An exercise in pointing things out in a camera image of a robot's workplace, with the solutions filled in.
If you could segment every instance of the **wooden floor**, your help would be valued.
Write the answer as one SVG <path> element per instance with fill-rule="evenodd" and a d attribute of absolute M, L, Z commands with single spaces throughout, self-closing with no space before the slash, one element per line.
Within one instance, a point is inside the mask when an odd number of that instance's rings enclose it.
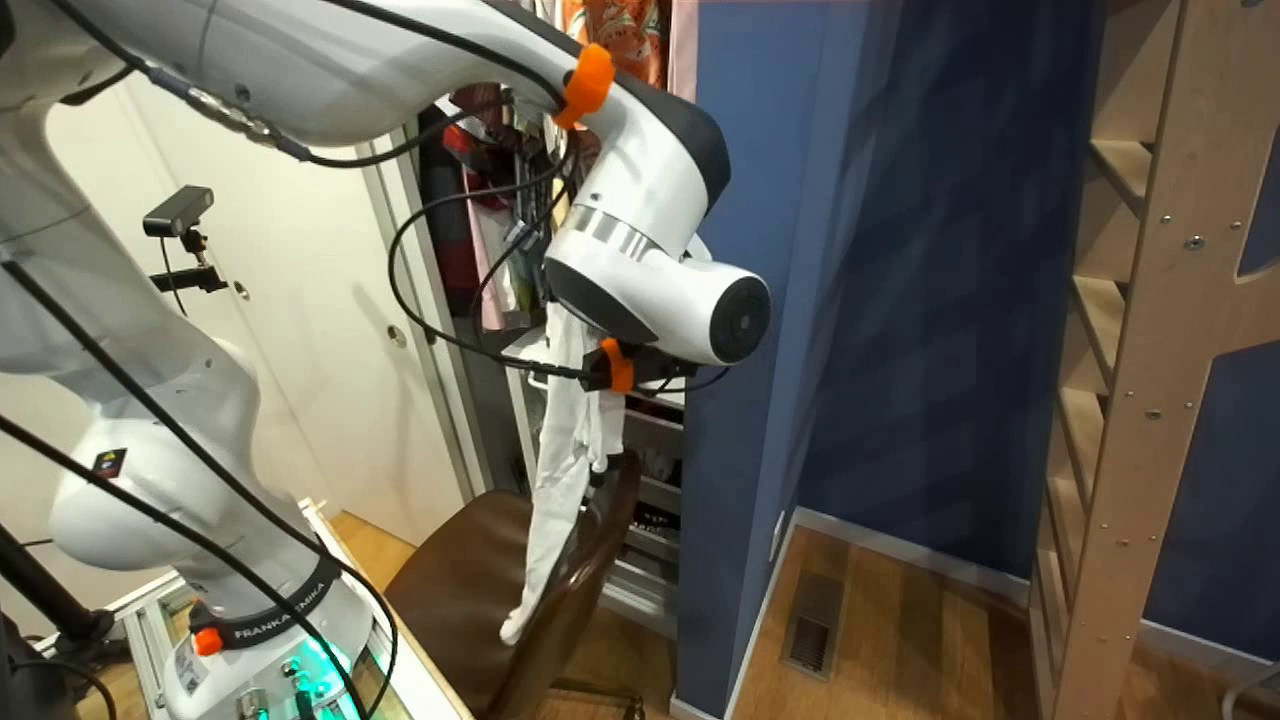
<path fill-rule="evenodd" d="M 844 579 L 829 674 L 788 658 L 800 577 Z M 1024 608 L 794 527 L 746 656 L 736 720 L 1031 720 Z M 1214 720 L 1222 681 L 1136 652 L 1118 720 Z"/>
<path fill-rule="evenodd" d="M 383 588 L 412 550 L 402 539 L 354 514 L 338 514 L 336 530 L 376 588 Z M 793 664 L 782 652 L 800 577 L 844 579 L 829 674 Z M 108 668 L 104 674 L 121 720 L 138 720 L 145 702 L 130 672 Z M 670 642 L 612 613 L 597 613 L 567 674 L 635 687 L 647 717 L 664 720 Z M 1118 720 L 1214 720 L 1220 694 L 1220 674 L 1138 646 L 1125 683 Z M 82 694 L 81 717 L 98 720 L 98 699 Z M 540 720 L 617 717 L 612 702 L 582 694 L 552 694 L 540 710 Z M 736 720 L 1034 720 L 1024 608 L 794 527 L 754 646 L 746 652 Z M 1235 720 L 1280 720 L 1280 710 L 1248 702 Z"/>
<path fill-rule="evenodd" d="M 354 514 L 336 514 L 331 527 L 351 547 L 354 564 L 366 572 L 376 588 L 388 588 L 401 564 L 412 555 L 412 545 Z M 597 608 L 582 642 L 567 658 L 567 674 L 597 687 L 635 692 L 644 694 L 647 720 L 664 720 L 666 717 L 664 707 L 674 683 L 670 639 L 609 608 Z M 540 720 L 617 720 L 617 717 L 620 717 L 617 702 L 572 694 L 572 692 L 552 692 L 552 699 L 540 710 Z"/>

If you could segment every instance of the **cable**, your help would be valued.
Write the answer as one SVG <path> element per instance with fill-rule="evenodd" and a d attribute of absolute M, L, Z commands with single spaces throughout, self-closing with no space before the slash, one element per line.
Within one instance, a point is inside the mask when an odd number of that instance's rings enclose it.
<path fill-rule="evenodd" d="M 468 34 L 450 34 L 450 30 L 445 30 L 445 29 L 430 29 L 430 25 L 421 25 L 421 18 L 412 18 L 412 15 L 376 8 L 376 2 L 366 2 L 366 0 L 324 0 L 324 2 L 336 2 L 336 8 L 343 8 L 343 13 L 354 13 L 354 15 L 366 15 L 366 18 L 381 18 L 381 25 L 392 25 L 392 29 L 402 29 L 402 30 L 430 34 L 430 38 L 438 38 L 438 42 L 463 47 L 463 53 L 487 60 L 487 65 L 500 65 L 500 69 L 530 79 L 536 88 L 546 92 L 546 98 L 562 105 L 562 92 L 559 92 L 552 79 L 544 79 L 536 69 L 527 69 L 527 65 L 521 65 L 521 60 L 496 53 L 496 47 L 485 47 L 485 42 L 474 42 L 474 38 L 468 38 Z"/>
<path fill-rule="evenodd" d="M 12 664 L 12 668 L 76 674 L 76 681 L 82 681 L 86 687 L 96 687 L 96 694 L 98 694 L 98 699 L 104 699 L 104 707 L 108 707 L 108 720 L 116 720 L 116 717 L 121 717 L 121 710 L 116 710 L 116 694 L 111 694 L 111 687 L 108 687 L 98 674 L 90 674 L 90 672 L 82 672 L 82 668 L 76 668 L 76 664 L 40 658 L 40 664 Z"/>
<path fill-rule="evenodd" d="M 96 98 L 98 92 L 108 92 L 111 85 L 121 85 L 125 74 L 130 74 L 130 69 L 125 65 L 121 72 L 111 72 L 108 79 L 98 79 L 98 85 L 86 85 L 86 88 L 76 88 L 71 96 L 65 96 L 65 105 L 86 105 L 86 98 Z"/>
<path fill-rule="evenodd" d="M 170 303 L 188 314 L 188 303 L 183 303 L 183 291 L 170 284 Z"/>
<path fill-rule="evenodd" d="M 270 129 L 270 125 L 234 114 L 230 109 L 212 105 L 193 79 L 183 79 L 183 74 L 175 74 L 175 72 L 166 72 L 166 69 L 160 69 L 160 65 L 129 53 L 116 34 L 108 34 L 96 18 L 86 18 L 71 0 L 52 0 L 52 2 L 56 2 L 81 30 L 86 30 L 96 42 L 104 42 L 116 60 L 125 60 L 125 65 L 134 69 L 134 72 L 145 72 L 154 88 L 162 88 L 166 96 L 183 98 L 183 105 L 188 105 L 193 113 L 201 113 L 203 121 L 212 121 L 212 125 L 221 125 L 221 129 L 228 129 L 228 130 L 241 130 L 241 135 L 248 135 L 248 139 L 270 142 L 270 146 L 280 146 L 284 157 L 305 160 L 305 165 L 315 165 L 315 169 L 373 169 L 373 165 L 383 165 L 383 160 L 392 160 L 392 157 L 402 157 L 402 150 L 421 146 L 425 139 L 430 139 L 430 130 L 438 130 L 438 129 L 428 129 L 428 130 L 415 130 L 412 139 L 402 139 L 402 142 L 394 142 L 394 146 L 388 146 L 388 150 L 354 157 L 354 160 L 315 157 L 305 139 Z M 479 57 L 479 60 L 500 65 L 500 69 L 512 69 L 516 74 L 527 74 L 530 85 L 540 85 L 540 88 L 552 96 L 552 105 L 562 105 L 562 92 L 559 92 L 552 79 L 536 74 L 527 65 L 521 65 L 521 60 L 496 53 L 496 47 L 485 47 L 485 42 L 474 42 L 474 38 L 450 34 L 450 30 L 445 30 L 445 29 L 421 25 L 421 18 L 401 15 L 401 13 L 388 13 L 388 8 L 373 8 L 373 2 L 364 2 L 364 0 L 324 0 L 324 2 L 336 2 L 336 8 L 343 8 L 343 13 L 366 15 L 366 18 L 381 18 L 381 25 L 415 30 L 415 34 L 430 34 L 430 38 L 438 38 L 438 42 L 463 47 L 463 53 L 472 53 L 472 57 Z"/>
<path fill-rule="evenodd" d="M 65 470 L 81 477 L 82 482 L 108 492 L 111 501 L 129 505 L 130 512 L 162 523 L 166 530 L 183 535 L 188 545 L 203 547 L 206 555 L 224 558 L 230 572 L 241 572 L 254 591 L 264 591 L 275 608 L 284 608 L 286 621 L 297 621 L 315 642 L 319 652 L 331 658 L 331 668 L 343 674 L 343 687 L 358 710 L 358 720 L 373 720 L 373 710 L 358 707 L 354 694 L 354 681 L 351 672 L 336 658 L 336 652 L 324 642 L 324 635 L 312 628 L 308 614 L 299 614 L 264 577 L 254 577 L 248 564 L 241 564 L 230 550 L 224 550 L 221 545 L 212 545 L 203 530 L 193 530 L 188 523 L 170 518 L 166 512 L 134 501 L 130 492 L 125 492 L 111 480 L 90 477 L 90 467 L 76 465 L 69 452 L 42 442 L 40 434 L 32 434 L 26 429 L 19 429 L 14 419 L 0 414 L 0 432 L 12 434 L 14 442 L 25 442 L 26 452 L 61 465 Z"/>
<path fill-rule="evenodd" d="M 445 343 L 457 343 L 463 352 L 474 352 L 474 357 L 487 357 L 496 363 L 506 363 L 506 368 L 525 368 L 525 371 L 544 371 L 544 376 L 562 376 L 562 380 L 582 380 L 578 368 L 559 368 L 559 363 L 536 363 L 536 361 L 516 361 L 516 357 L 500 357 L 485 343 L 472 343 L 472 338 L 459 338 L 459 336 L 447 336 L 438 326 L 430 326 L 402 297 L 401 286 L 401 274 L 394 274 L 394 260 L 401 260 L 401 247 L 402 247 L 402 237 L 415 218 L 425 218 L 428 212 L 445 206 L 445 205 L 463 205 L 463 199 L 474 199 L 474 194 L 506 194 L 506 190 L 521 190 L 521 188 L 530 188 L 546 174 L 559 174 L 559 169 L 567 165 L 572 150 L 562 150 L 544 174 L 530 174 L 530 181 L 521 181 L 521 183 L 500 183 L 500 188 L 474 188 L 474 190 L 450 190 L 450 194 L 436 194 L 428 199 L 425 206 L 415 206 L 412 216 L 402 216 L 402 225 L 394 228 L 392 245 L 388 245 L 388 284 L 392 284 L 392 297 L 401 303 L 401 312 L 428 336 L 428 338 L 445 338 Z"/>
<path fill-rule="evenodd" d="M 373 165 L 394 160 L 394 157 L 402 157 L 402 150 L 436 139 L 436 135 L 438 135 L 447 125 L 457 125 L 457 121 L 468 121 L 468 114 L 479 114 L 479 113 L 496 113 L 496 109 L 505 109 L 505 105 L 506 105 L 506 98 L 500 96 L 500 98 L 485 98 L 485 105 L 459 109 L 459 113 L 436 121 L 430 129 L 421 129 L 421 130 L 409 135 L 402 142 L 394 142 L 394 146 L 388 146 L 388 150 L 373 150 L 373 157 L 315 157 L 315 150 L 305 146 L 305 142 L 297 142 L 297 150 L 286 150 L 286 157 L 297 157 L 297 160 L 305 160 L 305 165 L 319 165 L 319 169 L 373 169 Z"/>
<path fill-rule="evenodd" d="M 727 376 L 727 368 L 719 368 L 712 380 L 699 380 L 699 383 L 688 383 L 688 388 L 674 388 L 674 393 L 702 393 L 712 383 L 719 383 Z"/>
<path fill-rule="evenodd" d="M 394 672 L 394 656 L 401 656 L 401 624 L 388 608 L 388 601 L 343 558 L 336 558 L 319 539 L 305 535 L 299 527 L 284 523 L 264 501 L 254 501 L 162 402 L 154 402 L 154 397 L 148 388 L 138 388 L 121 363 L 116 357 L 108 357 L 98 347 L 96 336 L 86 336 L 76 314 L 56 303 L 32 274 L 26 268 L 19 268 L 14 260 L 4 264 L 4 273 L 46 312 L 56 314 L 76 338 L 81 347 L 104 363 L 104 371 L 125 383 L 129 397 L 134 397 L 230 496 L 241 496 L 253 512 L 259 512 L 264 518 L 270 518 L 284 535 L 293 535 L 297 545 L 312 547 L 319 558 L 331 558 L 343 577 L 351 577 L 381 608 L 381 614 L 388 621 L 388 672 L 383 683 L 373 699 L 373 710 L 381 707 L 383 692 L 392 687 L 392 672 Z"/>
<path fill-rule="evenodd" d="M 554 194 L 552 194 L 552 205 L 540 212 L 540 218 L 536 225 L 525 225 L 521 228 L 521 237 L 512 237 L 512 245 L 487 264 L 487 273 L 479 274 L 479 291 L 474 297 L 485 297 L 485 286 L 490 284 L 490 274 L 516 255 L 516 251 L 525 251 L 525 245 L 536 237 L 536 228 L 544 228 L 546 225 L 546 216 L 554 212 L 554 205 L 567 194 L 567 188 L 559 188 Z"/>

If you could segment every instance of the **orange joint ring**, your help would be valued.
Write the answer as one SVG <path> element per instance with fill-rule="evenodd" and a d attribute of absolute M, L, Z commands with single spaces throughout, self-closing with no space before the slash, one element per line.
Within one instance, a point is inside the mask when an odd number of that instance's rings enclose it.
<path fill-rule="evenodd" d="M 575 57 L 575 69 L 562 79 L 562 109 L 554 113 L 554 125 L 572 129 L 582 114 L 592 114 L 609 98 L 612 79 L 617 79 L 612 53 L 601 42 L 582 42 L 582 53 Z"/>
<path fill-rule="evenodd" d="M 624 343 L 617 336 L 604 336 L 601 352 L 609 361 L 609 388 L 620 397 L 635 393 L 635 361 L 624 352 Z"/>

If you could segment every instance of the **wooden shelf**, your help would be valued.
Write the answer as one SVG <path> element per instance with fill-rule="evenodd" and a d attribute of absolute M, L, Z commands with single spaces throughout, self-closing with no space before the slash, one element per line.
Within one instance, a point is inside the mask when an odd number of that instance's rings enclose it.
<path fill-rule="evenodd" d="M 1150 150 L 1138 139 L 1093 139 L 1093 150 L 1118 188 L 1125 205 L 1138 216 L 1146 205 Z"/>
<path fill-rule="evenodd" d="M 1118 331 L 1125 331 L 1125 297 L 1118 284 L 1103 274 L 1076 274 L 1076 303 L 1084 314 L 1087 343 L 1100 357 L 1108 383 L 1114 380 L 1118 363 Z"/>
<path fill-rule="evenodd" d="M 1114 284 L 1132 284 L 1138 216 L 1125 205 L 1118 188 L 1093 157 L 1084 171 L 1080 194 L 1080 228 L 1076 228 L 1076 273 L 1108 274 Z"/>
<path fill-rule="evenodd" d="M 1087 527 L 1076 477 L 1048 477 L 1043 505 L 1048 505 L 1048 514 L 1053 514 L 1062 591 L 1070 597 L 1076 591 L 1076 577 L 1080 577 L 1080 555 L 1084 555 L 1084 527 Z"/>
<path fill-rule="evenodd" d="M 1103 446 L 1103 402 L 1093 393 L 1061 388 L 1061 419 L 1068 429 L 1062 434 L 1084 496 L 1080 506 L 1087 506 L 1096 492 L 1096 461 Z"/>
<path fill-rule="evenodd" d="M 1041 547 L 1034 547 L 1034 591 L 1043 601 L 1043 632 L 1053 646 L 1053 664 L 1061 664 L 1070 614 L 1068 614 L 1068 591 L 1062 591 L 1062 572 L 1053 547 L 1053 530 L 1041 523 Z"/>
<path fill-rule="evenodd" d="M 1076 388 L 1076 393 L 1093 393 L 1093 397 L 1110 393 L 1110 380 L 1087 338 L 1080 312 L 1068 312 L 1068 325 L 1062 325 L 1061 388 Z"/>
<path fill-rule="evenodd" d="M 1166 88 L 1166 57 L 1179 0 L 1108 0 L 1096 135 L 1156 139 Z"/>

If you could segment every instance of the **black stand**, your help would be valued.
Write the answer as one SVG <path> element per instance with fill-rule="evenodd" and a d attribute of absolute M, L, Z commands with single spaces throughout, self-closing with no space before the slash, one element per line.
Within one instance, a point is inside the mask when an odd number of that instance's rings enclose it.
<path fill-rule="evenodd" d="M 0 577 L 25 591 L 65 642 L 104 642 L 111 613 L 82 608 L 46 567 L 0 523 Z"/>

